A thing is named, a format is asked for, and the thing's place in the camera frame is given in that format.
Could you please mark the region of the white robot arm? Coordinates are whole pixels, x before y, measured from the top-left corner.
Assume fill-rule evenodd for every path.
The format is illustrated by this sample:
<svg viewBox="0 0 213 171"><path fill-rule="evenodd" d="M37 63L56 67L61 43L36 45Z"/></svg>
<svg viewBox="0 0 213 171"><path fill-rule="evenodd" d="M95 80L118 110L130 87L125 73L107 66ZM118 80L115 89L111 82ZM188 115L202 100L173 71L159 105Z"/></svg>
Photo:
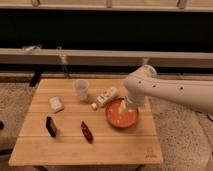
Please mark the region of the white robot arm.
<svg viewBox="0 0 213 171"><path fill-rule="evenodd" d="M213 81L159 79L151 65L143 65L124 79L126 108L138 108L146 96L161 98L213 115Z"/></svg>

